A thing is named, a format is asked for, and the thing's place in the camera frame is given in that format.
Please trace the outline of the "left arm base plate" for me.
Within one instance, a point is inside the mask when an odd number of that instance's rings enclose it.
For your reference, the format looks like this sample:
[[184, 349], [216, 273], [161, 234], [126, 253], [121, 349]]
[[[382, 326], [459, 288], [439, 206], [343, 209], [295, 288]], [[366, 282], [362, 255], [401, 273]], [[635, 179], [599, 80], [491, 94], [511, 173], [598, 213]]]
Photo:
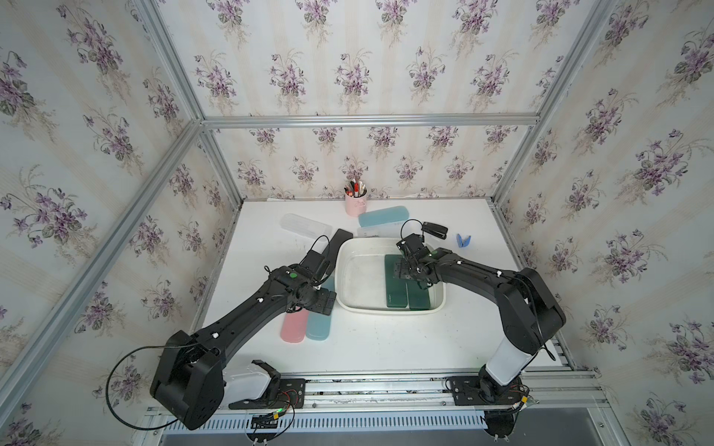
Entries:
[[269, 384], [267, 390], [256, 400], [243, 400], [229, 403], [230, 410], [288, 408], [301, 409], [305, 401], [305, 379], [281, 379]]

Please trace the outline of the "clear frosted pencil case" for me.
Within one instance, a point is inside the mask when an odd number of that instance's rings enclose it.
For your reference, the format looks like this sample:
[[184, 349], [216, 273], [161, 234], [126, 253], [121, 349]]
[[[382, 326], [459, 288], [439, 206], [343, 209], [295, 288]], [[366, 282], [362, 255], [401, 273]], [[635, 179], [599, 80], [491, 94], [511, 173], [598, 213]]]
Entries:
[[283, 215], [279, 225], [287, 232], [309, 239], [317, 239], [323, 235], [330, 237], [333, 231], [330, 225], [292, 213]]

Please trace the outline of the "pink pencil case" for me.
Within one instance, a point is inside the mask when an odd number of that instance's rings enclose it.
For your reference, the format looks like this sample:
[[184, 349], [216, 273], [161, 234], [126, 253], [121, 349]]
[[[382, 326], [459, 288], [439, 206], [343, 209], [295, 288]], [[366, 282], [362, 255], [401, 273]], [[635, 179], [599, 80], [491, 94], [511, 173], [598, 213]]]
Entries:
[[306, 337], [309, 312], [300, 310], [284, 316], [280, 338], [288, 344], [299, 344]]

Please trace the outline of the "black pencil case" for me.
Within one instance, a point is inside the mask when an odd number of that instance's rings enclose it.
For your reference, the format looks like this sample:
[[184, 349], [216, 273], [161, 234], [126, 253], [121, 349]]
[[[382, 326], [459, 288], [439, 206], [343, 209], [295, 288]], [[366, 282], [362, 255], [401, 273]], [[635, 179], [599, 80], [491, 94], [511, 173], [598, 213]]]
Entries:
[[326, 281], [333, 274], [337, 267], [338, 254], [340, 253], [341, 247], [344, 243], [353, 239], [353, 237], [354, 234], [352, 232], [342, 229], [338, 229], [331, 237], [329, 244], [325, 247], [322, 254], [325, 258], [325, 264], [321, 267], [321, 272], [318, 275], [318, 279], [321, 282]]

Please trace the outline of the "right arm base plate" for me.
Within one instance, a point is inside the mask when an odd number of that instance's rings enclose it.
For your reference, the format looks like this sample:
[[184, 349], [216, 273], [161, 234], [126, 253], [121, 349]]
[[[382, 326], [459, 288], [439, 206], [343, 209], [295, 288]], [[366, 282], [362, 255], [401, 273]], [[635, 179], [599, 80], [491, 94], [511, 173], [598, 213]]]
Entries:
[[446, 389], [457, 406], [513, 406], [518, 407], [528, 400], [530, 388], [520, 377], [511, 384], [500, 386], [488, 377], [450, 376]]

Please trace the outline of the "white plastic storage box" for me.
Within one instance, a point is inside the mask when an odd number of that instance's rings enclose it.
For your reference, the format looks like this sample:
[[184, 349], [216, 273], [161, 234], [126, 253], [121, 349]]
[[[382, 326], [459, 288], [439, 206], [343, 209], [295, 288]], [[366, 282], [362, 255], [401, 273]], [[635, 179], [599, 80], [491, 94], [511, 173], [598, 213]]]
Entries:
[[355, 313], [379, 316], [411, 316], [432, 314], [446, 304], [446, 288], [437, 284], [429, 288], [431, 309], [423, 311], [387, 308], [385, 295], [384, 258], [402, 253], [397, 238], [357, 238], [344, 243], [335, 269], [337, 301]]

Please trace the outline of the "dark green pencil case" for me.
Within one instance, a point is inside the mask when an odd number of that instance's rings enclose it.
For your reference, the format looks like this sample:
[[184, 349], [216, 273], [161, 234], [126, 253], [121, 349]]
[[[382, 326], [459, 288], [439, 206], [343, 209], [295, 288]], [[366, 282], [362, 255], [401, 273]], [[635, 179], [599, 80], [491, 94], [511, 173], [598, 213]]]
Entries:
[[404, 280], [395, 276], [395, 269], [401, 257], [387, 255], [384, 258], [385, 295], [387, 308], [406, 308], [408, 305], [407, 287]]
[[406, 291], [409, 310], [423, 311], [431, 309], [430, 291], [425, 285], [417, 281], [407, 281]]

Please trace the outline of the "teal pencil case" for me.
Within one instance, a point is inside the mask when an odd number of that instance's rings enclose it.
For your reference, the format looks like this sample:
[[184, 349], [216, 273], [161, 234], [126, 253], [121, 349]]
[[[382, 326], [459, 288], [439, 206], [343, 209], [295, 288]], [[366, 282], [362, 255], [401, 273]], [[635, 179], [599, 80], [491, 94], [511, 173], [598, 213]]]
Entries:
[[404, 222], [410, 219], [405, 206], [392, 206], [379, 210], [368, 211], [358, 217], [361, 228], [370, 228], [390, 223]]

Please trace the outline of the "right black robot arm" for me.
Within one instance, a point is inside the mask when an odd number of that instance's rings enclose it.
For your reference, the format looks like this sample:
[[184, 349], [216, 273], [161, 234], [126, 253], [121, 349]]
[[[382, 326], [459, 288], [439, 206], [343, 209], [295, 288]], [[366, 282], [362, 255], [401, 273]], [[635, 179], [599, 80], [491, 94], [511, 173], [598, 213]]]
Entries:
[[504, 338], [479, 371], [479, 388], [494, 401], [516, 385], [522, 371], [565, 326], [565, 311], [534, 269], [497, 269], [448, 249], [397, 243], [403, 259], [395, 276], [418, 284], [452, 284], [492, 302]]

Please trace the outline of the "light blue pencil case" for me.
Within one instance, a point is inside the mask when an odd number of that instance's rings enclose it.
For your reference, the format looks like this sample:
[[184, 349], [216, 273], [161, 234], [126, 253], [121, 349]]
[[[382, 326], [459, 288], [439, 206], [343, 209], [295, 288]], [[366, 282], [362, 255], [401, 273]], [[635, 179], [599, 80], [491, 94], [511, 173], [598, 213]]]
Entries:
[[307, 326], [306, 338], [313, 341], [325, 341], [329, 337], [331, 329], [331, 316], [310, 312]]

